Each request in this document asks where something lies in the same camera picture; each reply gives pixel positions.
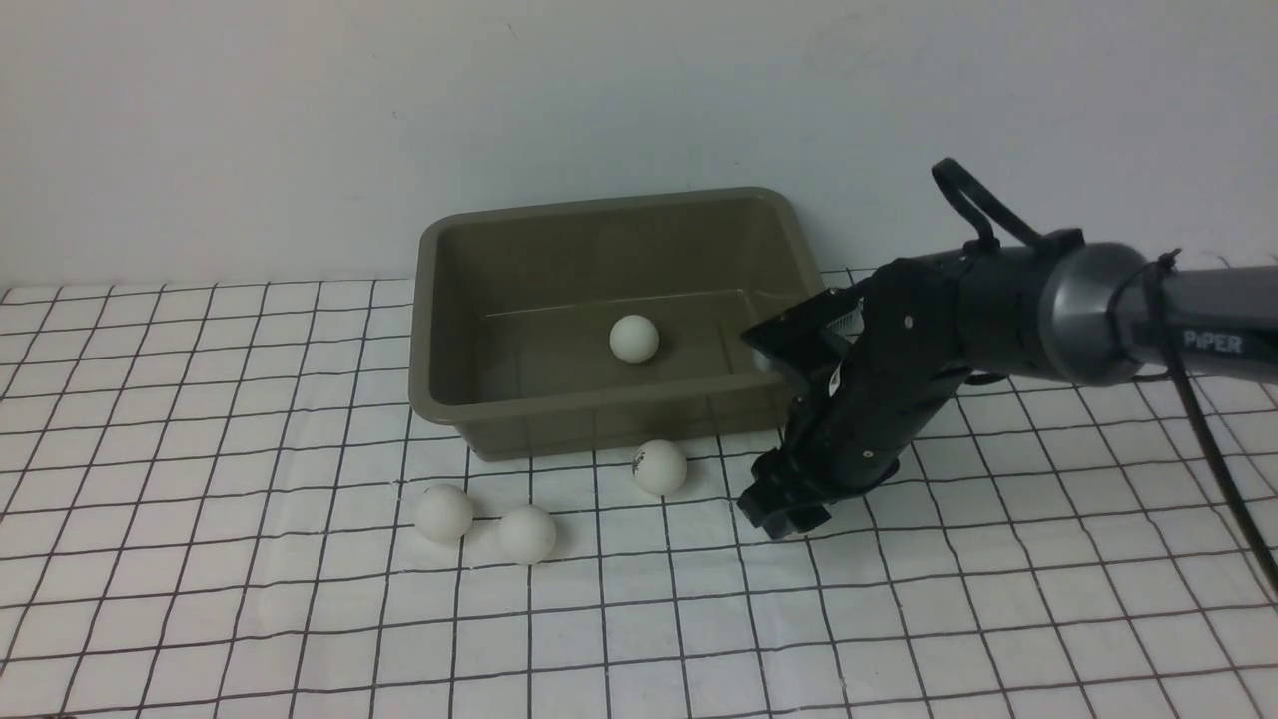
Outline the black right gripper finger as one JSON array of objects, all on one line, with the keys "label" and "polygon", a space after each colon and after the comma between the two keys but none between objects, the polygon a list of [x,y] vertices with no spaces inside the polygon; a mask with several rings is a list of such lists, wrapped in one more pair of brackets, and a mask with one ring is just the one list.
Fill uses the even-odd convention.
[{"label": "black right gripper finger", "polygon": [[831,513],[824,504],[803,504],[787,510],[787,522],[794,535],[808,535],[829,520]]},{"label": "black right gripper finger", "polygon": [[786,506],[767,504],[767,502],[759,504],[754,499],[740,499],[739,510],[748,518],[750,526],[764,533],[771,541],[786,540],[786,538],[799,535],[800,533]]}]

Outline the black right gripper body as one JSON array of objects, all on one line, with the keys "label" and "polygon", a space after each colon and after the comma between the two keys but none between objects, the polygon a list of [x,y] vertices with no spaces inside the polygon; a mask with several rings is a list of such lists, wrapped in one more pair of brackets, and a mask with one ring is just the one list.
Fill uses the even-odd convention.
[{"label": "black right gripper body", "polygon": [[796,395],[781,444],[754,460],[740,499],[824,504],[866,496],[970,375],[956,304],[961,281],[935,263],[889,263],[865,281],[851,341],[828,381]]}]

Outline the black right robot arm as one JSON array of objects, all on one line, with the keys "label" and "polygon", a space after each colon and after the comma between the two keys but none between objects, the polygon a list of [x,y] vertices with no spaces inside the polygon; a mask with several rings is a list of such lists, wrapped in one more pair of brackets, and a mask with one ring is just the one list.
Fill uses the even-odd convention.
[{"label": "black right robot arm", "polygon": [[773,540],[895,476],[958,388],[1028,377],[1085,386],[1164,365],[1275,381],[1275,268],[1174,272],[1121,243],[961,250],[881,266],[754,324],[743,342],[794,384],[782,442],[737,501]]}]

